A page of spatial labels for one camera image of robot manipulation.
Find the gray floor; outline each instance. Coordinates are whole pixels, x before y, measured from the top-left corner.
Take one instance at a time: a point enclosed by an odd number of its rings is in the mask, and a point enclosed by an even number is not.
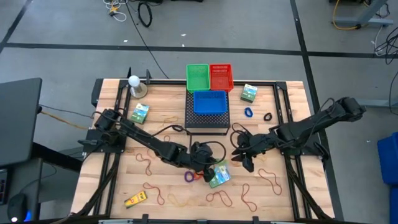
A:
[[[0,40],[6,35],[25,0],[0,0]],[[296,0],[308,51],[371,53],[377,27],[340,31],[329,21],[333,5],[327,0]],[[345,4],[338,14],[358,14],[362,5]],[[224,47],[248,49],[300,50],[289,0],[205,0],[166,1],[152,8],[153,25],[139,25],[148,45],[166,47]],[[398,3],[390,2],[391,18],[398,23]],[[379,42],[390,30],[383,29]],[[9,43],[135,45],[143,46],[132,22],[118,22],[106,15],[100,0],[33,0],[11,35]],[[301,56],[154,52],[170,78],[184,78],[188,63],[232,63],[235,79],[302,80],[308,91]],[[396,62],[387,66],[376,58],[310,57],[320,103],[328,97],[387,99],[389,84],[398,70]],[[146,51],[26,49],[6,47],[0,54],[0,82],[41,77],[40,103],[91,114],[91,89],[96,78],[125,77],[129,67],[135,75],[148,68],[162,78]],[[90,119],[51,111],[83,126]],[[336,124],[327,129],[345,220],[389,223],[389,189],[382,183],[377,140],[396,131],[398,118],[382,109],[368,109],[356,123]],[[35,141],[62,151],[78,147],[85,132],[39,115]],[[51,172],[44,167],[44,172]],[[43,180],[40,200],[42,218],[68,213],[77,175],[66,170]],[[67,185],[57,185],[59,180]],[[56,195],[54,189],[64,194]]]

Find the wooden tabletop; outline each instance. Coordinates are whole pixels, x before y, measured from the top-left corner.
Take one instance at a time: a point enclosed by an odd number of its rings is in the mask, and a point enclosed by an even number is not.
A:
[[[105,79],[102,85],[98,100],[97,111],[106,108],[113,108],[116,99],[119,80]],[[302,82],[287,82],[290,105],[295,121],[310,116],[307,97]],[[229,93],[229,109],[231,124],[238,122],[248,128],[253,134],[268,133],[268,129],[278,125],[275,99],[270,86],[258,86],[256,99],[253,103],[240,100],[243,86],[235,86]],[[170,124],[184,125],[185,116],[185,85],[148,85],[146,97],[137,100],[132,98],[129,105],[129,115],[132,115],[137,103],[149,105],[149,114],[143,125],[138,125],[148,133],[155,133]],[[280,93],[282,111],[284,112],[284,101]],[[244,109],[250,106],[254,115],[247,118]],[[263,120],[264,114],[271,112],[274,117],[271,121]],[[253,173],[246,171],[240,163],[230,160],[233,147],[227,136],[194,136],[194,141],[220,141],[227,148],[228,169],[231,180],[223,185],[211,189],[203,179],[192,183],[184,181],[186,169],[176,168],[165,164],[159,158],[154,157],[153,152],[140,145],[132,139],[127,139],[126,150],[121,156],[118,178],[114,192],[112,205],[112,218],[141,218],[142,214],[149,214],[150,219],[184,219],[184,220],[252,220],[253,216],[258,216],[260,220],[294,220],[292,206],[290,202],[289,186],[287,183],[287,173],[284,158],[276,149],[267,151],[265,155],[254,159],[255,170]],[[185,133],[176,133],[169,129],[157,137],[161,140],[168,135],[170,141],[183,145],[189,144],[189,137]],[[211,145],[214,157],[221,157],[223,150],[217,145]],[[141,153],[146,159],[151,160],[150,170],[152,175],[146,175],[146,162],[136,161],[136,154]],[[98,186],[98,181],[103,164],[103,153],[92,153],[84,162],[78,184],[76,187],[75,198],[71,212],[79,211],[90,199]],[[302,156],[303,171],[307,189],[317,201],[319,206],[326,214],[334,217],[331,199],[326,183],[325,173],[322,162],[315,156]],[[265,169],[276,174],[276,181],[282,186],[281,195],[276,195],[272,190],[272,185],[276,193],[280,188],[275,184],[275,177],[272,174],[261,173],[270,181],[259,176],[258,170]],[[164,198],[164,205],[157,203],[156,189],[144,189],[143,183],[159,187],[161,196]],[[250,190],[244,199],[254,202],[257,205],[255,212],[250,211],[248,206],[241,200],[243,184],[249,184]],[[126,209],[124,201],[135,195],[141,190],[145,190],[148,199],[140,204]],[[208,193],[224,190],[232,200],[232,206],[224,205],[218,195],[212,202],[206,201]],[[104,212],[105,201],[108,190],[105,190],[102,200],[101,212]],[[300,207],[300,216],[304,217],[302,197],[297,190],[297,199]]]

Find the blue bin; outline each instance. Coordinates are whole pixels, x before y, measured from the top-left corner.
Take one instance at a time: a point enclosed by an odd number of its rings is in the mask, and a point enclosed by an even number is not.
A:
[[[398,187],[391,187],[390,191],[390,223],[398,224]]]
[[[381,175],[384,183],[389,185],[398,185],[398,133],[379,140],[377,148],[379,149],[379,158],[381,166]]]
[[[199,115],[214,115],[227,112],[225,91],[194,91],[193,112]]]

